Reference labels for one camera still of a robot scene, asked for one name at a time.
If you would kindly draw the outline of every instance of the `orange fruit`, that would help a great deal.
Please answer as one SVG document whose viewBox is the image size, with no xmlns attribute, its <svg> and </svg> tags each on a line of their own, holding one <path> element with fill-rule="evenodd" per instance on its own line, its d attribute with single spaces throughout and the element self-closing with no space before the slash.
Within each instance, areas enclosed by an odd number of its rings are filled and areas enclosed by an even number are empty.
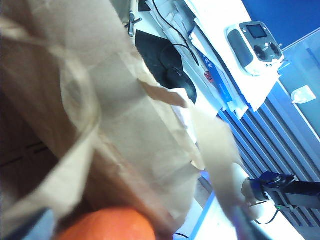
<svg viewBox="0 0 320 240">
<path fill-rule="evenodd" d="M 106 208 L 86 215 L 58 240 L 156 240 L 150 222 L 129 207 Z"/>
</svg>

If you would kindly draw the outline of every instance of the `brown paper bag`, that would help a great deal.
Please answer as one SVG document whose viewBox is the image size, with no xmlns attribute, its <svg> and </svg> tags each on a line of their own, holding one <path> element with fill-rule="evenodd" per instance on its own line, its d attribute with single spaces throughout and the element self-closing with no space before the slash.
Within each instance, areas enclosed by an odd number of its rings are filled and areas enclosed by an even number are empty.
<svg viewBox="0 0 320 240">
<path fill-rule="evenodd" d="M 4 213 L 3 225 L 12 230 L 44 205 L 57 219 L 67 215 L 92 159 L 85 188 L 91 205 L 133 206 L 162 236 L 184 222 L 204 163 L 226 213 L 239 204 L 231 164 L 241 162 L 229 127 L 158 87 L 110 2 L 7 0 L 1 9 L 28 31 L 7 22 L 1 87 L 52 152 L 65 156 Z M 170 105 L 190 107 L 201 155 Z"/>
</svg>

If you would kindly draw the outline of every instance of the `black mouse pad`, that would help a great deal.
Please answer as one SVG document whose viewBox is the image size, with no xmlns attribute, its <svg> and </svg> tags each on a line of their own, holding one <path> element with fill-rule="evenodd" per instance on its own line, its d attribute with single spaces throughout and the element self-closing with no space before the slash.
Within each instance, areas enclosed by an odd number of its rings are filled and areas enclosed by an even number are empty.
<svg viewBox="0 0 320 240">
<path fill-rule="evenodd" d="M 136 31 L 135 46 L 154 78 L 164 87 L 167 87 L 167 69 L 159 59 L 161 52 L 167 45 L 171 45 L 171 42 L 167 39 L 143 31 Z M 165 49 L 162 53 L 162 61 L 167 68 L 183 69 L 181 56 L 174 47 Z"/>
</svg>

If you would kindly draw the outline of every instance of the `papers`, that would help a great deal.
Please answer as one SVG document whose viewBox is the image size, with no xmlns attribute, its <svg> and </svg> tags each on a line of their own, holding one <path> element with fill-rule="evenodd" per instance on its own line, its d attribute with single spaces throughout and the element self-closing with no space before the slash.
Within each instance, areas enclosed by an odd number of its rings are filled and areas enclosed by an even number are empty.
<svg viewBox="0 0 320 240">
<path fill-rule="evenodd" d="M 199 66 L 188 49 L 177 46 L 183 59 L 183 68 L 185 71 L 188 69 L 190 78 L 204 96 L 210 99 L 212 106 L 223 111 L 230 109 L 238 119 L 242 118 L 249 107 L 253 111 L 259 109 L 279 75 L 271 72 L 252 76 L 238 63 L 227 40 L 226 30 L 231 25 L 251 21 L 240 0 L 155 0 L 162 17 L 169 24 L 159 16 L 152 0 L 147 1 L 147 4 L 151 15 L 173 44 L 186 45 L 174 28 L 187 40 Z"/>
<path fill-rule="evenodd" d="M 163 32 L 172 44 L 186 45 L 183 38 L 175 31 L 170 25 L 177 29 L 183 37 L 187 40 L 187 43 L 196 58 L 199 61 L 199 66 L 196 64 L 190 51 L 185 47 L 176 46 L 176 50 L 182 57 L 183 70 L 193 81 L 194 85 L 208 100 L 210 105 L 219 111 L 220 109 L 227 109 L 227 105 L 224 103 L 221 95 L 216 87 L 214 87 L 208 80 L 208 69 L 198 54 L 197 49 L 192 45 L 189 39 L 189 33 L 194 29 L 196 23 L 194 22 L 195 15 L 189 10 L 184 1 L 172 1 L 172 0 L 155 0 L 155 4 L 164 17 L 164 19 L 170 23 L 168 25 L 158 14 L 152 0 L 146 2 L 151 9 L 151 15 L 161 26 Z"/>
<path fill-rule="evenodd" d="M 219 53 L 232 74 L 236 85 L 254 111 L 266 100 L 279 79 L 277 72 L 261 76 L 249 75 L 238 63 L 226 36 L 226 29 L 234 24 L 249 22 L 251 18 L 240 0 L 184 0 L 194 13 L 194 22 Z"/>
</svg>

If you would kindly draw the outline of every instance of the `wire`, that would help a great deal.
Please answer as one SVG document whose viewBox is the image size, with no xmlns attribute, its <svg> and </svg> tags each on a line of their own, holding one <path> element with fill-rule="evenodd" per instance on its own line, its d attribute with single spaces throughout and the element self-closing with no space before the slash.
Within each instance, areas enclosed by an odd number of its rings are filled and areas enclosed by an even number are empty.
<svg viewBox="0 0 320 240">
<path fill-rule="evenodd" d="M 178 233 L 178 232 L 176 232 L 174 235 L 179 235 L 179 236 L 185 237 L 186 239 L 189 238 L 188 236 L 186 236 L 186 235 L 184 235 L 184 234 L 182 234 L 182 233 Z"/>
<path fill-rule="evenodd" d="M 187 46 L 185 46 L 185 45 L 183 45 L 183 44 L 178 44 L 178 43 L 176 43 L 176 44 L 169 44 L 169 45 L 165 46 L 165 47 L 161 50 L 160 55 L 159 55 L 159 62 L 161 63 L 161 65 L 162 65 L 165 69 L 167 69 L 167 66 L 164 64 L 164 61 L 163 61 L 164 52 L 165 52 L 168 48 L 174 47 L 174 46 L 180 46 L 180 47 L 184 47 L 184 48 L 188 49 Z"/>
<path fill-rule="evenodd" d="M 157 13 L 159 14 L 160 18 L 162 18 L 162 20 L 165 21 L 165 23 L 168 24 L 172 29 L 174 29 L 174 30 L 179 34 L 179 36 L 183 39 L 183 41 L 184 41 L 184 43 L 185 43 L 185 46 L 184 46 L 184 47 L 186 47 L 186 48 L 189 50 L 189 52 L 190 52 L 190 54 L 192 55 L 195 63 L 199 66 L 199 61 L 198 61 L 196 55 L 194 54 L 194 52 L 193 52 L 193 51 L 191 50 L 191 48 L 189 47 L 189 45 L 188 45 L 187 40 L 185 39 L 185 37 L 182 35 L 181 32 L 179 32 L 178 29 L 176 29 L 171 23 L 169 23 L 169 22 L 161 15 L 161 13 L 160 13 L 160 11 L 159 11 L 156 3 L 155 3 L 155 0 L 152 0 L 152 3 L 153 3 L 153 5 L 154 5 L 155 10 L 156 10 Z"/>
<path fill-rule="evenodd" d="M 275 211 L 275 214 L 274 214 L 274 216 L 271 218 L 271 220 L 270 221 L 268 221 L 267 223 L 261 223 L 261 222 L 259 222 L 258 220 L 254 220 L 257 224 L 259 224 L 259 225 L 266 225 L 266 224 L 270 224 L 273 220 L 275 220 L 275 218 L 276 218 L 276 216 L 277 216 L 277 214 L 279 213 L 280 211 L 277 209 L 276 211 Z"/>
</svg>

